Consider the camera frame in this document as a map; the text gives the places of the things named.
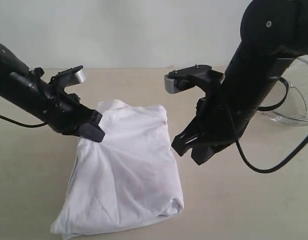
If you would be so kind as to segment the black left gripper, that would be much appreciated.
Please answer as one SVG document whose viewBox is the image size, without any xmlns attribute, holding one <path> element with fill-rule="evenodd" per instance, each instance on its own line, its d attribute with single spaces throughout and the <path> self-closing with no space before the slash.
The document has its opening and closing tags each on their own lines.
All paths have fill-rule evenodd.
<svg viewBox="0 0 308 240">
<path fill-rule="evenodd" d="M 75 93 L 45 92 L 43 122 L 55 132 L 102 142 L 105 132 L 99 127 L 102 114 L 80 103 Z"/>
</svg>

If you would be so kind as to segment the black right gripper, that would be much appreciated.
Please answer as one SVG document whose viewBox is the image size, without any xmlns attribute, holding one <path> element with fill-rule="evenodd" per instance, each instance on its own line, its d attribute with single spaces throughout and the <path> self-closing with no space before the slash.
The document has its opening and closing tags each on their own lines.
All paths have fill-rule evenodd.
<svg viewBox="0 0 308 240">
<path fill-rule="evenodd" d="M 195 119 L 177 136 L 172 148 L 179 156 L 188 150 L 197 165 L 234 144 L 256 113 L 256 85 L 252 82 L 198 85 L 205 99 L 197 103 Z"/>
</svg>

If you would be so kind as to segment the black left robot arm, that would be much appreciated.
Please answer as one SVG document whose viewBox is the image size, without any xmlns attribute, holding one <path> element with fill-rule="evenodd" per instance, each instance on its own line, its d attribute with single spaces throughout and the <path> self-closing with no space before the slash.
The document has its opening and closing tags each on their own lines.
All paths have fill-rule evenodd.
<svg viewBox="0 0 308 240">
<path fill-rule="evenodd" d="M 105 133 L 99 126 L 102 114 L 80 103 L 65 88 L 84 82 L 83 66 L 69 68 L 41 79 L 44 70 L 29 67 L 0 43 L 0 96 L 42 121 L 55 132 L 100 143 Z"/>
</svg>

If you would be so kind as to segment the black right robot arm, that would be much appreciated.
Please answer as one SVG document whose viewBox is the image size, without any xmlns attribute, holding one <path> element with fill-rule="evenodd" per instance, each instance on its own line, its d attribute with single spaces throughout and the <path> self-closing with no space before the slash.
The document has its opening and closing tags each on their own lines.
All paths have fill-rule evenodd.
<svg viewBox="0 0 308 240">
<path fill-rule="evenodd" d="M 165 75 L 166 91 L 199 87 L 196 115 L 172 142 L 197 164 L 235 143 L 296 58 L 308 55 L 308 0 L 254 0 L 240 26 L 241 42 L 224 73 L 208 65 Z"/>
</svg>

